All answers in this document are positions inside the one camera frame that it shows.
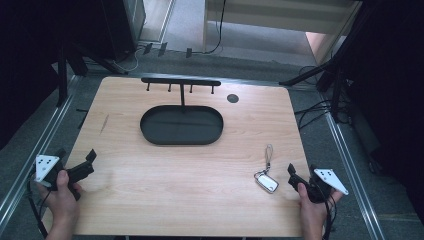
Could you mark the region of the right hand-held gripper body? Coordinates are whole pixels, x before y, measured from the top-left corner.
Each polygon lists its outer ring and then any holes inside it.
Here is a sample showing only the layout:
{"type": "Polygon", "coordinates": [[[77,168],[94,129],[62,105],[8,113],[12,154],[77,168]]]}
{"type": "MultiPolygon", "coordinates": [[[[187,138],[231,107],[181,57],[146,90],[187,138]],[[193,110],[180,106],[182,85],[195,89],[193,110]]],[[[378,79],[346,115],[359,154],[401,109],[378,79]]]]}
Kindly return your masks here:
{"type": "Polygon", "coordinates": [[[337,190],[344,195],[349,191],[332,169],[310,166],[310,178],[305,183],[309,200],[313,203],[324,203],[332,190],[337,190]]]}

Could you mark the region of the metal floor rail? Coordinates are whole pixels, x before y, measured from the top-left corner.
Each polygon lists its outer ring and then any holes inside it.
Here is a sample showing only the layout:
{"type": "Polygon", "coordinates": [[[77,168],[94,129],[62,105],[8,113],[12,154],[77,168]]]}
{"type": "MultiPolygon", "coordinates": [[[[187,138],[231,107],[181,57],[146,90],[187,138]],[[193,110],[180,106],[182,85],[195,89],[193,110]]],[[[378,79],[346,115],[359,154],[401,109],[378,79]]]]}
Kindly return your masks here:
{"type": "Polygon", "coordinates": [[[335,122],[330,113],[327,114],[326,120],[333,139],[339,151],[341,161],[344,165],[345,172],[351,185],[351,192],[354,194],[357,201],[359,211],[367,228],[371,240],[386,240],[385,234],[366,192],[360,175],[357,171],[354,159],[349,150],[347,142],[338,123],[335,122]]]}
{"type": "Polygon", "coordinates": [[[57,107],[48,97],[0,151],[0,236],[19,205],[37,154],[44,153],[74,99],[82,76],[68,81],[68,96],[57,107]]]}

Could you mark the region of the dark cabinet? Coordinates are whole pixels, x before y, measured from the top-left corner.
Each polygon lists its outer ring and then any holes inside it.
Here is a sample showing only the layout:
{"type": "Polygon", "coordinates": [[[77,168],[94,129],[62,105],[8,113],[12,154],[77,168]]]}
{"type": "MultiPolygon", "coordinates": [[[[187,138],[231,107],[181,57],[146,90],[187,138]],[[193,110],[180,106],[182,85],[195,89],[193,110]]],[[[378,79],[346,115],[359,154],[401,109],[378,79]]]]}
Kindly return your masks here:
{"type": "Polygon", "coordinates": [[[101,0],[110,59],[136,51],[146,19],[143,0],[101,0]]]}

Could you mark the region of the white car key with strap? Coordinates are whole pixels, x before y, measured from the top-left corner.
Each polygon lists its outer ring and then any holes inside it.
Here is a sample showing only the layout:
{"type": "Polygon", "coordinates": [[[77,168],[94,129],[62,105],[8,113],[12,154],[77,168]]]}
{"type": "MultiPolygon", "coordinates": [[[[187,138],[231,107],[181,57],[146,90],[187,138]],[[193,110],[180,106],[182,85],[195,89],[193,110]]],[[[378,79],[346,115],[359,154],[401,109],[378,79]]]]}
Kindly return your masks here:
{"type": "Polygon", "coordinates": [[[254,174],[256,183],[261,186],[266,192],[272,194],[278,187],[279,183],[268,175],[271,168],[271,159],[273,155],[273,146],[268,144],[265,148],[265,168],[254,174]]]}

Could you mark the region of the person's left hand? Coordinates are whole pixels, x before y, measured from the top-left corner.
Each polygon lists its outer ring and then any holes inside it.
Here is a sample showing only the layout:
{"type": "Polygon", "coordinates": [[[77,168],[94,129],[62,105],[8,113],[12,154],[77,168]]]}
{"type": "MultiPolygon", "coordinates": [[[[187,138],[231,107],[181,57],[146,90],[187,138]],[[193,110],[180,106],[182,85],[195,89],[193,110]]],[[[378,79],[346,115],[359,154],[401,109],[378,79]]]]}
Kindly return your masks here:
{"type": "Polygon", "coordinates": [[[48,234],[73,235],[79,218],[80,208],[77,200],[68,188],[69,177],[66,170],[61,170],[56,179],[57,190],[48,193],[45,186],[37,184],[40,195],[46,199],[48,208],[53,216],[52,228],[48,234]]]}

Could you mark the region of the white cabinet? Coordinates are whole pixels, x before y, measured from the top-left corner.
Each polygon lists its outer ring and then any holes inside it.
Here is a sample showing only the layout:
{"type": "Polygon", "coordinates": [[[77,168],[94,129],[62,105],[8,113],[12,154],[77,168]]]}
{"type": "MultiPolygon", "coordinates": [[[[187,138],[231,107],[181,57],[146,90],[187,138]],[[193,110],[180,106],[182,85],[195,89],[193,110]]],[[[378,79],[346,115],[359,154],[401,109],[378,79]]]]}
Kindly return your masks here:
{"type": "Polygon", "coordinates": [[[224,10],[228,23],[303,31],[318,64],[342,36],[347,36],[361,8],[356,0],[204,0],[204,22],[219,20],[224,10]]]}

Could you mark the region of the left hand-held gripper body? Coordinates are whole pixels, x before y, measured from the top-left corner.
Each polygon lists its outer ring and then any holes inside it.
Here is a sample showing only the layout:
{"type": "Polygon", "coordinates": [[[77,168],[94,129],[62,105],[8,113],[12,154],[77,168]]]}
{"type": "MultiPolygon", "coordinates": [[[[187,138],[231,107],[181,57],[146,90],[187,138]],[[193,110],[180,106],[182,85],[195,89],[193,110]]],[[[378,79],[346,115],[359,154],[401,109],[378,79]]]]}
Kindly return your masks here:
{"type": "MultiPolygon", "coordinates": [[[[36,174],[34,180],[46,187],[49,191],[57,191],[57,177],[61,170],[64,170],[62,158],[66,151],[59,149],[54,155],[39,154],[35,159],[36,174]]],[[[77,166],[67,169],[68,189],[73,194],[76,201],[81,197],[81,194],[74,187],[74,184],[88,176],[88,162],[85,161],[77,166]]]]}

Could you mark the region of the black metal stand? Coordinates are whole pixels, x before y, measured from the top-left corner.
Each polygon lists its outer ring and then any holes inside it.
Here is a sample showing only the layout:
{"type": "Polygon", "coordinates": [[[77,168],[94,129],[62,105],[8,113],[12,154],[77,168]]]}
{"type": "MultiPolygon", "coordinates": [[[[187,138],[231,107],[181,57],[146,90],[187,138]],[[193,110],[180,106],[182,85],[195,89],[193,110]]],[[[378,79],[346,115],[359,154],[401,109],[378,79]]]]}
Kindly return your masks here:
{"type": "Polygon", "coordinates": [[[127,75],[128,72],[125,70],[119,70],[117,67],[113,66],[111,63],[107,62],[105,59],[96,55],[94,52],[85,48],[81,44],[63,41],[58,47],[58,90],[59,97],[57,101],[57,106],[61,107],[64,105],[65,100],[68,98],[68,78],[67,78],[67,65],[71,66],[71,69],[80,76],[85,76],[88,72],[88,68],[83,60],[83,57],[86,56],[110,71],[113,74],[118,75],[127,75]]]}

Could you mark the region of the person's right hand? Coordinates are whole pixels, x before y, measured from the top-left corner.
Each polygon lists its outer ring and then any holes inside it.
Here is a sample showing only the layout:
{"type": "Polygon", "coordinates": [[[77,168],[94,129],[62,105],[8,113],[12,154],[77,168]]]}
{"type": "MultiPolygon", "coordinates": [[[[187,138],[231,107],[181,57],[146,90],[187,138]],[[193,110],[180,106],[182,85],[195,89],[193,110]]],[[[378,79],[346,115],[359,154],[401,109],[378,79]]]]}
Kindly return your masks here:
{"type": "Polygon", "coordinates": [[[321,234],[323,227],[336,203],[344,196],[341,192],[333,190],[326,203],[313,203],[309,200],[307,190],[302,184],[298,191],[300,197],[300,223],[303,233],[321,234]]]}

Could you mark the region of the black key rack with tray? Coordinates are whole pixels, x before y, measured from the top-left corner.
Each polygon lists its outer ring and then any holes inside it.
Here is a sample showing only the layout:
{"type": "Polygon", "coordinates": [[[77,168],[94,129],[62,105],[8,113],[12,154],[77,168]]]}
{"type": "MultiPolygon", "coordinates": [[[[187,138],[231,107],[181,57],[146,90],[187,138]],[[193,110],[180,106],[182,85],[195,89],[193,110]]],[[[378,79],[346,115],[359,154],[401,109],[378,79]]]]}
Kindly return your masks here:
{"type": "Polygon", "coordinates": [[[208,145],[217,141],[223,132],[223,116],[209,106],[187,105],[185,87],[192,92],[194,86],[210,86],[211,93],[221,85],[216,80],[191,80],[143,77],[150,90],[151,84],[165,84],[168,91],[179,86],[179,105],[158,105],[147,110],[140,119],[144,138],[155,145],[208,145]]]}

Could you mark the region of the black tripod stand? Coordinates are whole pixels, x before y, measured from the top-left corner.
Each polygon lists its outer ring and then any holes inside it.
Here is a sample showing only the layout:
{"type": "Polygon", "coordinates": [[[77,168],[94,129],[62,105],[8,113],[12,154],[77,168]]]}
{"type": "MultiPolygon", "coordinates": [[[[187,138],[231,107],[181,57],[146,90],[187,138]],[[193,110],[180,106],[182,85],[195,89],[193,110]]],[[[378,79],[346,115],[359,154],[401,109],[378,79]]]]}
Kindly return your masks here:
{"type": "Polygon", "coordinates": [[[360,3],[359,12],[355,14],[350,32],[333,57],[293,79],[279,82],[280,86],[291,87],[321,73],[321,77],[316,83],[316,89],[323,93],[330,87],[333,87],[332,98],[330,100],[330,114],[336,122],[339,122],[339,100],[345,73],[344,64],[348,60],[348,55],[353,51],[357,38],[361,34],[362,27],[372,12],[372,9],[368,7],[365,0],[360,0],[360,3]]]}

